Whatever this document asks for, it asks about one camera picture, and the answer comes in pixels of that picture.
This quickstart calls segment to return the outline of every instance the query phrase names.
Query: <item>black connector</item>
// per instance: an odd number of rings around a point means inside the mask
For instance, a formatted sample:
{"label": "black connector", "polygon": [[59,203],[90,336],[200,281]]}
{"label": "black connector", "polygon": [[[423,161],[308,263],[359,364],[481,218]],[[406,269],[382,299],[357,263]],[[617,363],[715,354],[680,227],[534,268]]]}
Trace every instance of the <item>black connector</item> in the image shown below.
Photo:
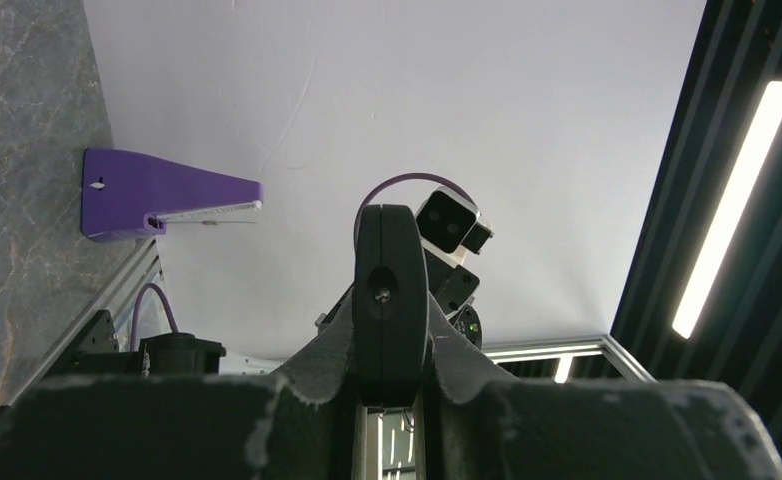
{"label": "black connector", "polygon": [[444,315],[449,315],[467,304],[479,287],[479,277],[467,268],[457,265],[435,293],[435,300]]}
{"label": "black connector", "polygon": [[141,340],[150,375],[205,375],[218,373],[226,349],[218,342],[200,340],[190,333],[166,333]]}
{"label": "black connector", "polygon": [[462,246],[467,248],[470,252],[479,255],[479,252],[482,251],[482,246],[493,236],[494,232],[492,232],[490,228],[481,223],[477,223],[473,226],[465,239],[462,240]]}
{"label": "black connector", "polygon": [[476,348],[482,350],[482,324],[480,324],[479,315],[472,305],[465,305],[459,310],[450,324]]}

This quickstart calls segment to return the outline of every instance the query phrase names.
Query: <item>camera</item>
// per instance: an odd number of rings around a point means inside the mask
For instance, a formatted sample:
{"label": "camera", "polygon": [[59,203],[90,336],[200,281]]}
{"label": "camera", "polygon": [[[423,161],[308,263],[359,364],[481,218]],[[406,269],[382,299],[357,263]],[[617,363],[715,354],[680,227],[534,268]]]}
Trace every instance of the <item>camera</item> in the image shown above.
{"label": "camera", "polygon": [[421,238],[451,258],[463,258],[467,251],[479,255],[494,235],[480,222],[479,208],[447,187],[432,192],[416,220]]}

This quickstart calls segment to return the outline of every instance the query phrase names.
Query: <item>aluminum frame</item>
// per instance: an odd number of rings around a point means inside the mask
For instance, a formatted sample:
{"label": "aluminum frame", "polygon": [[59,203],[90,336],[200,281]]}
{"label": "aluminum frame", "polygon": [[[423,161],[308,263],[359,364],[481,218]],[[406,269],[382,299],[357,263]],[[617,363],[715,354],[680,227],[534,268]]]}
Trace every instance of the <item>aluminum frame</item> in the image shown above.
{"label": "aluminum frame", "polygon": [[635,357],[609,334],[485,345],[482,347],[482,353],[494,363],[603,355],[627,381],[656,382]]}

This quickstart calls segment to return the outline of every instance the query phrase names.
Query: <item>white wall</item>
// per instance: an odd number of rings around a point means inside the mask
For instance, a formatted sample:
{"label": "white wall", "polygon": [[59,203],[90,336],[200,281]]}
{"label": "white wall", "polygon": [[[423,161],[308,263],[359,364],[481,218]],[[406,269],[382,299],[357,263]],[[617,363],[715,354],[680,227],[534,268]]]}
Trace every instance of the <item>white wall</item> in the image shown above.
{"label": "white wall", "polygon": [[608,331],[703,3],[85,0],[116,145],[264,183],[260,223],[159,249],[182,326],[269,358],[351,281],[363,196],[412,170],[494,224],[467,265],[486,343]]}

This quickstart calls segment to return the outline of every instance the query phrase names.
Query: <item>black mount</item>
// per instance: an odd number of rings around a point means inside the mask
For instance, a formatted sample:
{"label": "black mount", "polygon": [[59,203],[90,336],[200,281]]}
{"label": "black mount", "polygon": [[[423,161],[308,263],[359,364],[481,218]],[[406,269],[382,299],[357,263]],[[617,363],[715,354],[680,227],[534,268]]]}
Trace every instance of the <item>black mount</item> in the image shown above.
{"label": "black mount", "polygon": [[362,212],[353,283],[356,368],[362,402],[409,407],[420,388],[427,338],[426,265],[408,207]]}

